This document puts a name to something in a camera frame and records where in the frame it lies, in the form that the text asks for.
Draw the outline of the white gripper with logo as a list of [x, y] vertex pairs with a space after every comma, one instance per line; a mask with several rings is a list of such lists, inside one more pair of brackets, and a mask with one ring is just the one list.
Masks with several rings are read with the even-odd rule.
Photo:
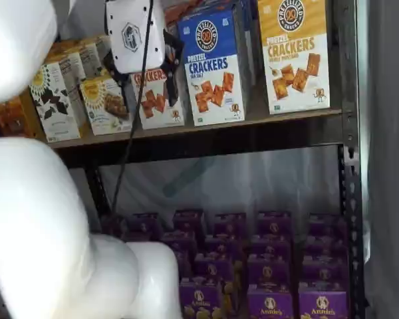
[[106, 27], [112, 53], [103, 65], [121, 87], [130, 84], [129, 74], [158, 68], [166, 75], [164, 94], [169, 106], [178, 101], [176, 71], [184, 42], [165, 29], [160, 1], [107, 1]]

